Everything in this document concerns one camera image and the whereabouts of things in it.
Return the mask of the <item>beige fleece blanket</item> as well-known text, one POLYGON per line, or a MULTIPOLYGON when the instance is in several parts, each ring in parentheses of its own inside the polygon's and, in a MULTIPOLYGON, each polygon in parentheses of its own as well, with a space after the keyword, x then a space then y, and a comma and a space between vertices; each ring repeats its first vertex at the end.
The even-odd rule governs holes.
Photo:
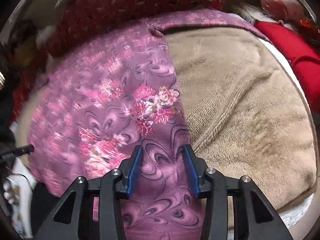
MULTIPOLYGON (((208 28, 165 39, 196 155, 227 176, 251 176, 277 210, 314 193, 317 152, 306 107, 258 38, 243 29, 208 28)), ((60 62, 25 106, 19 144, 29 142, 33 113, 60 62)))

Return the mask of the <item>purple floral cloth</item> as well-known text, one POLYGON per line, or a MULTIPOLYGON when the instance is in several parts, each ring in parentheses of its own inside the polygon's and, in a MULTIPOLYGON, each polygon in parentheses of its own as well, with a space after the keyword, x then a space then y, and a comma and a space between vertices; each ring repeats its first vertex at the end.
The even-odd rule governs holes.
POLYGON ((127 239, 199 239, 204 210, 191 192, 181 147, 190 141, 164 32, 179 27, 261 33, 217 10, 148 17, 98 36, 49 75, 33 113, 30 170, 60 197, 79 176, 102 177, 143 149, 136 190, 120 203, 127 239))

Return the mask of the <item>doll with red clothes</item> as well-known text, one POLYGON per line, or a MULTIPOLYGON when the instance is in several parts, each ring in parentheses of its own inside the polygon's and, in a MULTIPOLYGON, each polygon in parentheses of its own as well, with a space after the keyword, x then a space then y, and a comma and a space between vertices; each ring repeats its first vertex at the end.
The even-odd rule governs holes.
POLYGON ((275 20, 282 20, 319 33, 316 24, 307 16, 306 9, 297 0, 260 0, 261 7, 275 20))

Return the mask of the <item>red pillow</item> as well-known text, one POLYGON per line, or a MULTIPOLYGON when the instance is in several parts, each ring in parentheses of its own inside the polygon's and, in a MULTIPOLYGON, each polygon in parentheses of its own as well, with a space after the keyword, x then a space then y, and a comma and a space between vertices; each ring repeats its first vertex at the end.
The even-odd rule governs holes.
POLYGON ((257 21, 254 26, 289 61, 311 110, 319 113, 319 50, 313 49, 301 36, 282 25, 257 21))

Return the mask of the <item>red penguin pattern blanket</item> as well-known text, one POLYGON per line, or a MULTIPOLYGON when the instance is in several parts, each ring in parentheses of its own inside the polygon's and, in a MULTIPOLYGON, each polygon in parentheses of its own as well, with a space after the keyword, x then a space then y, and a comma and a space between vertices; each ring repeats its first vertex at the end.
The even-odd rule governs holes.
POLYGON ((183 11, 196 6, 221 9, 223 0, 71 0, 59 24, 48 31, 42 50, 53 57, 61 57, 74 48, 81 48, 86 63, 101 62, 111 73, 120 68, 123 59, 132 56, 135 47, 143 47, 152 40, 149 34, 135 38, 129 29, 115 37, 121 45, 120 54, 108 56, 105 51, 90 53, 88 46, 101 41, 121 24, 165 12, 183 11))

